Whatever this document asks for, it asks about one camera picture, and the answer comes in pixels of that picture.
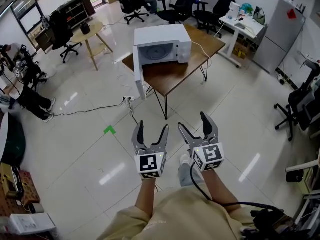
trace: shoe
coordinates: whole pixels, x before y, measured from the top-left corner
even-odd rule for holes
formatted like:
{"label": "shoe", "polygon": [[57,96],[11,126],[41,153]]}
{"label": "shoe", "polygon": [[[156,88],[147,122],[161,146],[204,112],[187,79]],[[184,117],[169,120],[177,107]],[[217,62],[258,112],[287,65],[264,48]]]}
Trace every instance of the shoe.
{"label": "shoe", "polygon": [[45,123],[48,123],[50,120],[54,119],[54,117],[55,116],[53,114],[50,114],[46,120],[42,120],[42,121],[44,121]]}
{"label": "shoe", "polygon": [[52,98],[51,99],[51,106],[46,111],[50,112],[52,110],[52,108],[54,107],[55,103],[56,103],[56,98]]}
{"label": "shoe", "polygon": [[190,165],[190,162],[191,162],[191,158],[190,158],[190,156],[188,154],[183,154],[180,157],[180,166],[182,166],[183,164]]}

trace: black and white marker cube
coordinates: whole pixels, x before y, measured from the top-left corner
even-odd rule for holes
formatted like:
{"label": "black and white marker cube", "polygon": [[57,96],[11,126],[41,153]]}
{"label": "black and white marker cube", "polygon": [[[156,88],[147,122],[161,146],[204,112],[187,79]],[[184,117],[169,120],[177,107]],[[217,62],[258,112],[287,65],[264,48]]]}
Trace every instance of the black and white marker cube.
{"label": "black and white marker cube", "polygon": [[136,155],[134,160],[136,169],[143,179],[159,178],[164,172],[166,155],[164,152]]}
{"label": "black and white marker cube", "polygon": [[218,168],[225,160],[222,143],[194,148],[192,159],[201,172]]}

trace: white desk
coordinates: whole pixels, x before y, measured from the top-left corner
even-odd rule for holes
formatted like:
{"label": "white desk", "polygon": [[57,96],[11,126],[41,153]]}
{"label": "white desk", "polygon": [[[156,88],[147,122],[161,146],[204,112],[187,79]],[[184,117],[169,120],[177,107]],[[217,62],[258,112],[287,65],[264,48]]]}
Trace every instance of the white desk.
{"label": "white desk", "polygon": [[[252,17],[245,16],[243,17],[242,21],[236,20],[236,19],[228,19],[227,16],[224,16],[219,19],[220,21],[224,22],[229,28],[234,30],[233,37],[231,39],[231,42],[228,45],[228,48],[224,50],[219,51],[218,53],[225,57],[228,61],[232,62],[236,65],[237,68],[241,68],[241,64],[237,62],[235,59],[231,57],[232,52],[234,51],[239,33],[246,37],[250,37],[252,39],[255,39],[257,35],[264,29],[264,26],[260,23],[256,22]],[[239,27],[236,27],[235,24],[241,23],[242,25],[245,25],[248,27],[248,29],[242,29]]]}

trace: office chair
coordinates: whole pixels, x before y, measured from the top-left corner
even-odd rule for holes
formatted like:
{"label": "office chair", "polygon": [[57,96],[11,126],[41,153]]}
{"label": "office chair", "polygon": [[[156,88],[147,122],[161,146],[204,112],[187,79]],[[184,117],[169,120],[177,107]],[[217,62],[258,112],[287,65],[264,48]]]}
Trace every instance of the office chair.
{"label": "office chair", "polygon": [[70,52],[74,52],[75,55],[79,55],[79,53],[74,49],[74,47],[80,45],[82,43],[77,43],[74,45],[68,45],[70,39],[74,36],[70,26],[68,25],[67,16],[64,11],[56,10],[50,15],[50,26],[54,33],[54,39],[50,38],[48,43],[52,43],[52,50],[60,49],[61,47],[65,47],[66,50],[60,54],[61,58],[63,58],[63,63],[66,63],[66,57]]}
{"label": "office chair", "polygon": [[320,90],[316,84],[313,88],[311,87],[314,79],[320,75],[320,66],[318,63],[307,60],[305,65],[311,68],[311,73],[302,86],[290,93],[289,104],[286,106],[285,110],[279,104],[274,105],[274,109],[279,108],[286,116],[286,119],[279,123],[275,129],[279,130],[279,127],[285,122],[289,123],[290,127],[290,137],[289,142],[293,139],[293,124],[296,126],[300,125],[300,128],[305,131],[312,121],[312,119],[320,113]]}
{"label": "office chair", "polygon": [[143,18],[140,16],[146,15],[149,17],[148,13],[138,13],[136,11],[140,10],[142,6],[145,4],[145,0],[118,0],[121,4],[121,10],[124,14],[131,14],[129,16],[124,17],[126,23],[130,25],[130,21],[135,18],[140,19],[142,22],[145,22]]}
{"label": "office chair", "polygon": [[225,16],[229,9],[231,2],[236,2],[235,0],[219,0],[213,11],[206,11],[207,2],[199,1],[197,10],[194,12],[194,17],[198,22],[199,30],[206,30],[209,34],[209,31],[217,33],[216,26],[220,26],[219,19]]}
{"label": "office chair", "polygon": [[176,22],[184,22],[192,16],[192,7],[196,0],[177,0],[173,6],[173,10],[167,10],[165,1],[158,0],[162,2],[164,10],[158,11],[157,15],[169,22],[169,24],[175,24]]}

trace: black cable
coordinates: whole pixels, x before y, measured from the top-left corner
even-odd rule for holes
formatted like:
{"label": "black cable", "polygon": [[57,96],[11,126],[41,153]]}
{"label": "black cable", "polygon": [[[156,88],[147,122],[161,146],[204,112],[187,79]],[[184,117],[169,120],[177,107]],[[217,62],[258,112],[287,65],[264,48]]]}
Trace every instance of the black cable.
{"label": "black cable", "polygon": [[202,195],[204,195],[204,197],[207,199],[207,200],[209,200],[209,201],[212,201],[211,199],[210,199],[210,197],[198,186],[198,184],[195,182],[195,179],[194,179],[194,177],[193,177],[193,175],[192,175],[192,169],[194,168],[194,166],[195,166],[195,162],[191,165],[191,168],[190,168],[190,176],[191,176],[191,180],[192,180],[192,182],[193,182],[193,184],[195,185],[195,187],[202,193]]}
{"label": "black cable", "polygon": [[[195,162],[191,165],[190,168],[190,176],[191,176],[191,180],[194,184],[194,186],[204,195],[204,197],[209,200],[212,201],[210,199],[210,197],[198,186],[198,184],[195,182],[195,179],[192,175],[192,170],[195,166]],[[272,210],[272,211],[281,211],[280,209],[271,206],[271,205],[267,205],[267,204],[260,204],[260,203],[255,203],[255,202],[234,202],[234,203],[225,203],[225,204],[220,204],[222,207],[229,207],[229,206],[238,206],[238,205],[246,205],[246,206],[253,206],[253,207],[258,207],[261,209],[267,209],[267,210]]]}
{"label": "black cable", "polygon": [[107,109],[107,108],[114,108],[114,107],[119,107],[121,106],[123,103],[125,102],[125,99],[122,100],[122,102],[118,105],[112,105],[112,106],[101,106],[101,107],[98,107],[98,108],[94,108],[94,109],[91,109],[91,110],[87,110],[87,111],[77,111],[77,112],[74,112],[74,113],[71,113],[71,114],[53,114],[55,117],[58,117],[58,116],[71,116],[71,115],[74,115],[74,114],[77,114],[77,113],[87,113],[87,112],[91,112],[91,111],[95,111],[95,110],[100,110],[100,109]]}
{"label": "black cable", "polygon": [[121,21],[125,16],[123,16],[121,19],[119,19],[117,22],[115,22],[115,23],[112,23],[112,24],[107,24],[107,25],[103,25],[104,27],[106,27],[106,26],[113,26],[113,25],[115,25],[115,24],[117,24],[117,23],[119,23],[119,24],[127,24],[126,22],[119,22],[119,21]]}
{"label": "black cable", "polygon": [[130,100],[129,100],[128,104],[129,104],[129,108],[130,108],[130,116],[132,116],[132,118],[134,119],[135,123],[138,124],[137,120],[134,117],[134,113],[132,112],[131,105],[130,105]]}

